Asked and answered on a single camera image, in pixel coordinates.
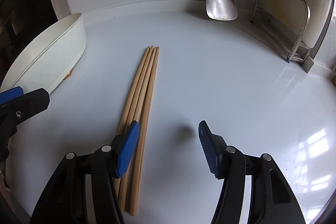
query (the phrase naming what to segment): white bowl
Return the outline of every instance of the white bowl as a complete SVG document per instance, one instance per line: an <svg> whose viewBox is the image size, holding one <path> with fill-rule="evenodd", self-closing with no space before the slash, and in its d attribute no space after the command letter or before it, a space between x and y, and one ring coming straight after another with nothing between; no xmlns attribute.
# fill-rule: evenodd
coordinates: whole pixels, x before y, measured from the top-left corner
<svg viewBox="0 0 336 224"><path fill-rule="evenodd" d="M75 66L85 47L82 14L61 19L19 54L8 70L0 92L20 86L24 93L39 88L51 93Z"/></svg>

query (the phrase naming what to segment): chopsticks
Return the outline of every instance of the chopsticks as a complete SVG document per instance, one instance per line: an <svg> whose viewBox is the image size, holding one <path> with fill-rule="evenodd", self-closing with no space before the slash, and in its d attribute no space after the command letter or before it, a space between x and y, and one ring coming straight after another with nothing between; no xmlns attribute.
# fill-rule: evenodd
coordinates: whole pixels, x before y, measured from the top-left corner
<svg viewBox="0 0 336 224"><path fill-rule="evenodd" d="M139 79L139 82L138 82L138 85L136 87L135 94L133 97L130 113L128 114L127 123L126 123L127 128L133 120L136 120L137 122L139 122L140 113L142 110L142 105L143 105L143 101L145 98L149 76L152 70L152 65L153 65L153 60L154 60L156 49L157 47L154 47L154 49L151 48L147 55L145 65L143 66L143 69L141 72L141 76L143 72L144 72L144 75L143 75L143 78L140 76L140 79ZM129 177L129 172L131 168L130 166L128 167L128 170L126 171L126 173L124 173L124 175L121 178L121 184L120 184L120 190L119 190L119 206L120 206L121 211L125 211L128 177Z"/></svg>
<svg viewBox="0 0 336 224"><path fill-rule="evenodd" d="M136 87L138 85L140 74L142 72L142 68L143 68L143 66L145 64L145 61L146 61L146 58L147 58L149 50L150 50L150 47L147 47L147 49L146 49L146 51L143 54L143 57L141 59L139 68L138 68L138 70L137 70L137 72L135 74L135 77L134 77L131 89L129 91L129 94L128 94L128 97L127 97L127 100L126 100L126 104L125 104L125 107L124 107L123 114L121 115L118 131L117 131L118 135L123 134L124 131L125 131L126 121L127 121L127 117L128 117L129 111L130 111L131 103L133 101L135 89L136 89ZM118 196L119 195L119 188L120 188L120 179L115 179L114 180L114 188L115 188L115 192L116 192L116 194Z"/></svg>
<svg viewBox="0 0 336 224"><path fill-rule="evenodd" d="M158 56L159 47L147 47L140 62L137 73L134 77L118 127L118 134L125 133L133 120L136 120L138 122L140 121L140 116L143 111L142 119L140 122L140 135L136 154L133 156L129 168L127 172L123 174L122 178L114 180L115 192L119 199L120 210L125 211L126 196L129 190L129 175L132 174L132 166L134 163L133 160L135 157L135 173L132 179L130 204L130 208L132 208L132 210L130 209L130 215L132 216L135 216L137 212L137 199L140 184L142 156L148 124L149 110L154 88Z"/></svg>
<svg viewBox="0 0 336 224"><path fill-rule="evenodd" d="M148 125L148 118L149 112L151 108L152 102L152 94L154 89L154 81L156 75L156 68L158 65L159 59L159 47L156 49L154 63L148 83L146 99L144 102L143 107L143 114L142 114L142 121L140 126L140 135L137 145L137 150L135 153L135 165L134 165L134 172L133 172L133 181L132 181L132 189L131 189L131 201L130 201L130 208L129 214L131 216L135 216L137 214L138 208L138 196L139 196L139 186L140 186L140 176L141 176L141 167L142 167L142 157L143 157L143 150L145 146L145 138L147 132L147 125Z"/></svg>

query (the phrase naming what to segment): dish rack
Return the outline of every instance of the dish rack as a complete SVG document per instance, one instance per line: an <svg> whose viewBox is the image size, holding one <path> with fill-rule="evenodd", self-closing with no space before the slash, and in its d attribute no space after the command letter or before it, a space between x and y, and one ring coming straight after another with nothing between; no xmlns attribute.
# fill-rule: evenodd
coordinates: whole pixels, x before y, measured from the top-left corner
<svg viewBox="0 0 336 224"><path fill-rule="evenodd" d="M308 47L302 40L303 32L305 31L305 28L307 27L307 24L310 19L310 9L308 7L308 4L305 0L300 0L305 8L305 15L304 19L301 25L301 28L299 30L299 33L295 39L294 44L288 40L288 38L285 37L285 35L280 32L277 28L272 26L270 24L270 16L271 14L267 11L263 10L262 8L258 7L259 0L255 1L253 13L251 16L251 23L253 24L255 21L259 23L259 25L268 33L268 35L274 40L274 42L281 48L281 50L285 53L287 56L286 62L289 63L291 60L297 61L302 63L306 57L308 56L310 52L310 47ZM257 13L257 10L262 10L266 14L266 19L256 20L255 16Z"/></svg>

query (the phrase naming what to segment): white countertop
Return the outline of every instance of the white countertop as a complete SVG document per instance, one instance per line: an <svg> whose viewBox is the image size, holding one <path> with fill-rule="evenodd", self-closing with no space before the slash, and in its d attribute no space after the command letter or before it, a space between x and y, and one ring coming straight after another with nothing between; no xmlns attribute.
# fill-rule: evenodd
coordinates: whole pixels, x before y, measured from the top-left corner
<svg viewBox="0 0 336 224"><path fill-rule="evenodd" d="M48 110L10 139L7 180L29 214L67 152L92 153L111 142L150 45L160 46L160 56L138 214L124 214L127 224L211 222L222 181L209 171L201 120L244 154L270 153L307 223L326 204L336 188L336 89L287 64L262 43L270 40L262 30L163 12L107 19L86 32L86 50ZM248 206L246 199L241 223Z"/></svg>

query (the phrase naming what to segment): blue gripper pad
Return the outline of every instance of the blue gripper pad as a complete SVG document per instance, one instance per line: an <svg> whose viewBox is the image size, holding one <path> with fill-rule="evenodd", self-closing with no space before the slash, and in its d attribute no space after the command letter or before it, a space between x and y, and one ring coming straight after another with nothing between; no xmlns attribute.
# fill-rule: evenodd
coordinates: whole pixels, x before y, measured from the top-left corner
<svg viewBox="0 0 336 224"><path fill-rule="evenodd" d="M132 154L139 138L140 126L137 121L133 121L127 132L124 134L118 149L118 167L115 170L118 177L121 177L128 169Z"/></svg>
<svg viewBox="0 0 336 224"><path fill-rule="evenodd" d="M13 89L4 91L2 93L0 93L0 105L23 95L23 89L20 86L17 86Z"/></svg>
<svg viewBox="0 0 336 224"><path fill-rule="evenodd" d="M222 149L226 146L221 136L213 135L205 121L201 121L198 126L198 136L207 159L210 172L213 173L216 179L222 179Z"/></svg>

